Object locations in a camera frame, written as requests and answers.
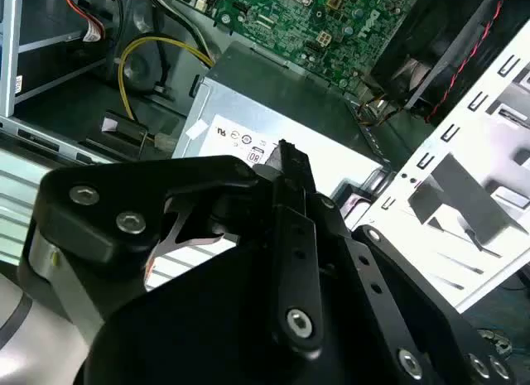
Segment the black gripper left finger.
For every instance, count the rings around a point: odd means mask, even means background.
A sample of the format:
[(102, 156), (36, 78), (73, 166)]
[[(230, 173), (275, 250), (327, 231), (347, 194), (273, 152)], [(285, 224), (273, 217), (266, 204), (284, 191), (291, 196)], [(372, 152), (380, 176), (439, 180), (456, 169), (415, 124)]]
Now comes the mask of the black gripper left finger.
[(48, 173), (35, 203), (35, 270), (92, 342), (143, 296), (158, 254), (231, 233), (241, 245), (292, 246), (292, 151), (263, 166), (235, 156), (70, 167)]

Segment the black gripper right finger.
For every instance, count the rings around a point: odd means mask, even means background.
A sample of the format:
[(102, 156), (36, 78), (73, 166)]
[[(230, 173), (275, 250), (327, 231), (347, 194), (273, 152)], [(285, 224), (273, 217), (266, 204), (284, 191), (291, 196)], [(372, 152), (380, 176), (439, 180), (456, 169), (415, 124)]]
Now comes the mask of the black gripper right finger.
[(332, 325), (344, 366), (377, 384), (513, 384), (497, 349), (376, 228), (349, 230), (291, 153), (291, 341), (319, 357)]

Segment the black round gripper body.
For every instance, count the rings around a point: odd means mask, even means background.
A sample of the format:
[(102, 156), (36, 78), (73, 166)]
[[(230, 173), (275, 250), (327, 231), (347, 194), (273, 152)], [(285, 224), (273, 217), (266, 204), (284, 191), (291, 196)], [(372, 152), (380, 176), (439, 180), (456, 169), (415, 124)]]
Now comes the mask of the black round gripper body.
[(381, 299), (316, 249), (250, 243), (131, 301), (99, 331), (87, 384), (403, 384)]

